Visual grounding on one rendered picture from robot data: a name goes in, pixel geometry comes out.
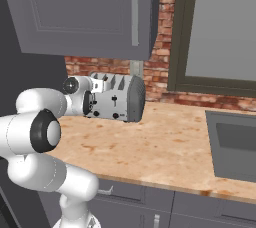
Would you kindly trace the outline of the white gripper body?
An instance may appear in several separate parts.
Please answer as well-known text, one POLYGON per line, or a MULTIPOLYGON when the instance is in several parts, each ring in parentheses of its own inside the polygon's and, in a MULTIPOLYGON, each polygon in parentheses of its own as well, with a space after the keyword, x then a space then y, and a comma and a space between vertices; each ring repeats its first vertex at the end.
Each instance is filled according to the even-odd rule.
POLYGON ((100 82, 99 82, 99 85, 100 85, 99 91, 101 93, 113 89, 112 81, 108 77, 104 77, 103 79, 101 79, 100 82))

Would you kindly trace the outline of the silver toaster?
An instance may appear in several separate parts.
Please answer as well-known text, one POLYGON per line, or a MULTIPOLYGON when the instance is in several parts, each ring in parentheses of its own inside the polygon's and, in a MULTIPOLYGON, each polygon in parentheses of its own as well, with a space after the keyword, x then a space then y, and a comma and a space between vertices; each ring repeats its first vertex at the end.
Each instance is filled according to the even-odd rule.
POLYGON ((142 119, 146 89, 144 81, 138 76, 110 73, 92 73, 94 79, 108 77, 113 89, 92 95, 92 109, 87 114, 91 118, 120 120, 124 122, 139 122, 142 119), (112 96, 117 96, 114 107, 112 96))

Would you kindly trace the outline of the dark grey tall cabinet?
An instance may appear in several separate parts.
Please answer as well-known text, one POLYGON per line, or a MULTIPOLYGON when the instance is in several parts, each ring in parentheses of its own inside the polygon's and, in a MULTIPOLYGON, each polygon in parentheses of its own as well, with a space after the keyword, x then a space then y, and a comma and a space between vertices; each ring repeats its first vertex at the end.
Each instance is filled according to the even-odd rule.
MULTIPOLYGON (((62 56, 21 52, 7 0, 0 0, 0 117, 16 112, 18 95, 30 88, 63 89, 62 56)), ((0 157, 0 228, 51 228, 61 217, 58 193, 27 190, 7 176, 0 157)))

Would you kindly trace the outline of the dark framed window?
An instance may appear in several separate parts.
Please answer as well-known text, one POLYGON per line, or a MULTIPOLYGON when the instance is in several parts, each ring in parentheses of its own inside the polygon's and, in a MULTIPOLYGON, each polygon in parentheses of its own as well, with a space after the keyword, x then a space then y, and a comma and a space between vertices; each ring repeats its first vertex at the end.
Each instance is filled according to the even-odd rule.
POLYGON ((256 98, 256 0, 175 0, 168 89, 256 98))

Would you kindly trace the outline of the grey base cupboard door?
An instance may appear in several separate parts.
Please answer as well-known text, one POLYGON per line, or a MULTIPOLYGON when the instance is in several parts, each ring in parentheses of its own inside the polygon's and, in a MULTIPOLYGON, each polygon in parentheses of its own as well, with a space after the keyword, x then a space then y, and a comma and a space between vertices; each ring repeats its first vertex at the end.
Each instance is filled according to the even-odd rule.
POLYGON ((160 215, 159 228, 169 228, 168 212, 151 210, 100 199, 89 202, 89 209, 99 220, 101 228, 153 228, 154 215, 160 215))

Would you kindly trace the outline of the grey sink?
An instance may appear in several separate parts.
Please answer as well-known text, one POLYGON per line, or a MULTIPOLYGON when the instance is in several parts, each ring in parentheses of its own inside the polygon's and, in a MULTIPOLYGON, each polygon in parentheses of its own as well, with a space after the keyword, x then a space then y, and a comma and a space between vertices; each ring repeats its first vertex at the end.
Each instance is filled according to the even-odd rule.
POLYGON ((206 111, 216 177, 256 183, 256 115, 206 111))

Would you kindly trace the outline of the wide grey drawer front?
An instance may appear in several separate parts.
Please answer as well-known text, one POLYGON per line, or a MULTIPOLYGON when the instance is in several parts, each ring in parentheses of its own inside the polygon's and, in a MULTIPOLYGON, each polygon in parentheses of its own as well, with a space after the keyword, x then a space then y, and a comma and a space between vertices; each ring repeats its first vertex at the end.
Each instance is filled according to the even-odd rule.
POLYGON ((173 213, 196 218, 256 225, 256 205, 176 192, 173 213))

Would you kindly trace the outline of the grey wall socket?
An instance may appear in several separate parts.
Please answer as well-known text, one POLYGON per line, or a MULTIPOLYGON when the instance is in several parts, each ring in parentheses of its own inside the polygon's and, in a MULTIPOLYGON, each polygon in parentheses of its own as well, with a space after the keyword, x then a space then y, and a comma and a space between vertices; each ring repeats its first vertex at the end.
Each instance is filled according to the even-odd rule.
POLYGON ((130 75, 143 77, 143 62, 137 60, 130 61, 130 75))

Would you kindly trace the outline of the grey wall cupboard door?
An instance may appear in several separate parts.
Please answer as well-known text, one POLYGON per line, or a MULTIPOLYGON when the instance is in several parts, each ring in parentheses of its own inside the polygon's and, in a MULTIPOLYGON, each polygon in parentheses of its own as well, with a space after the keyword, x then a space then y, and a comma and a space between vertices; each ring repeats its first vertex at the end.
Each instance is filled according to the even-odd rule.
POLYGON ((24 53, 150 59, 159 0, 139 0, 139 45, 131 39, 131 0, 7 0, 24 53))

